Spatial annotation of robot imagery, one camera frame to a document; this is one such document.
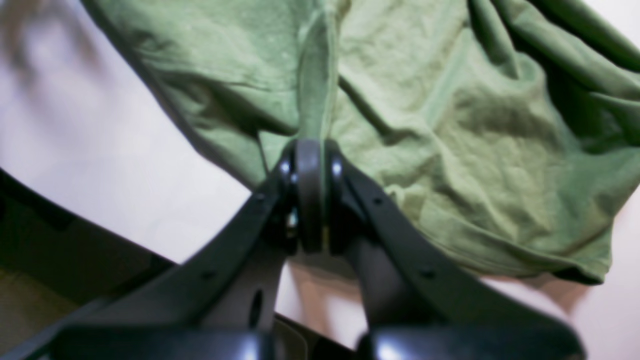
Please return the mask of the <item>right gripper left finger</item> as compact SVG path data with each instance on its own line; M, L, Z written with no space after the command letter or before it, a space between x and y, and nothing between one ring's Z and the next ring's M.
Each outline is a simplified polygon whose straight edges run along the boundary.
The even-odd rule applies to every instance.
M282 267L322 249L323 153L292 141L226 227L187 262L66 326L53 360L285 360L272 331Z

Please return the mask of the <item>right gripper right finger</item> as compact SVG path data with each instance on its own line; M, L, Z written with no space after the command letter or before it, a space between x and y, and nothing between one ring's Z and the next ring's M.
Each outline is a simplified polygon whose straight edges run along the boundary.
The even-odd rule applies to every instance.
M375 182L325 145L328 246L354 270L368 332L359 360L583 360L563 322L448 259Z

